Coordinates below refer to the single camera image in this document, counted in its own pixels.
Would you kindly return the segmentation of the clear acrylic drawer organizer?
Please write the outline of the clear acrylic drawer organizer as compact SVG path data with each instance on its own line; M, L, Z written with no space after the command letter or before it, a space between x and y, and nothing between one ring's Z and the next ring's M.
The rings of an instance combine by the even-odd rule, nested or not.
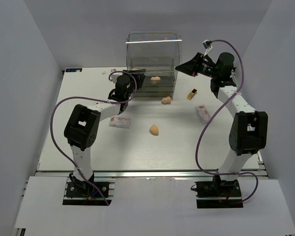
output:
M181 61L180 35L170 31L135 31L126 39L126 66L146 69L145 80L137 98L173 98L177 71ZM159 76L161 81L152 85L150 78Z

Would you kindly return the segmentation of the pink packet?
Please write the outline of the pink packet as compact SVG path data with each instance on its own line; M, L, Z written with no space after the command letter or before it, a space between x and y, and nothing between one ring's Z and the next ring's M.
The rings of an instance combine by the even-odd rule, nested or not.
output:
M196 106L194 110L202 124L206 124L209 122L211 116L205 105Z
M130 122L131 122L130 118L111 117L109 121L109 126L116 127L116 128L129 129Z

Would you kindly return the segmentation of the orange teardrop sponge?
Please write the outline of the orange teardrop sponge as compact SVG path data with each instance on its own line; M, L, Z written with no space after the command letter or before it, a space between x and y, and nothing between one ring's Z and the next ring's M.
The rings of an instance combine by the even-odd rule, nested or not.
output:
M159 135L159 129L156 125L152 125L149 129L150 133L154 136L158 136Z

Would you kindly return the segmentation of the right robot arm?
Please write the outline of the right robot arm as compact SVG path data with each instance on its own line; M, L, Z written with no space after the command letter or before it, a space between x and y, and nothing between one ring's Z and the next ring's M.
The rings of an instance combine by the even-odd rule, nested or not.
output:
M237 189L237 177L245 163L266 146L268 115L251 107L240 95L231 78L234 56L228 52L213 62L208 55L197 53L190 61L175 67L189 76L202 74L211 78L210 89L233 117L229 134L230 151L220 168L213 173L209 184L198 183L204 196L228 196Z

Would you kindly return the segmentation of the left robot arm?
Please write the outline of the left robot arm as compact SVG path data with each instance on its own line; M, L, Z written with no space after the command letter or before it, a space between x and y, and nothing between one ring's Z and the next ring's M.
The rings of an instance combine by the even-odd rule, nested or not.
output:
M94 191L94 174L90 163L90 147L94 144L100 121L119 115L128 106L128 100L139 90L145 79L145 69L123 70L113 77L115 88L108 95L112 103L96 103L87 107L74 107L64 130L64 136L71 147L74 172L69 175L74 188L83 196Z

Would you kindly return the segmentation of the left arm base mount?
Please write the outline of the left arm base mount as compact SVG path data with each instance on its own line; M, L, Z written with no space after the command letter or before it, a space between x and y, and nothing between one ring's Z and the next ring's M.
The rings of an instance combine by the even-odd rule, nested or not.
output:
M99 191L93 186L89 190L84 190L72 181L67 180L62 204L64 206L109 206L113 199L115 183L96 181L95 185L106 200L104 200Z

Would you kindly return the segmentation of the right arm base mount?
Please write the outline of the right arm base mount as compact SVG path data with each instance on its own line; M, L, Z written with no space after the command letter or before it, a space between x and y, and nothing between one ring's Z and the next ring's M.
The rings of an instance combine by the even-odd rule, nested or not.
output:
M190 190L196 193L198 209L243 208L242 194L237 180L221 184L198 181Z

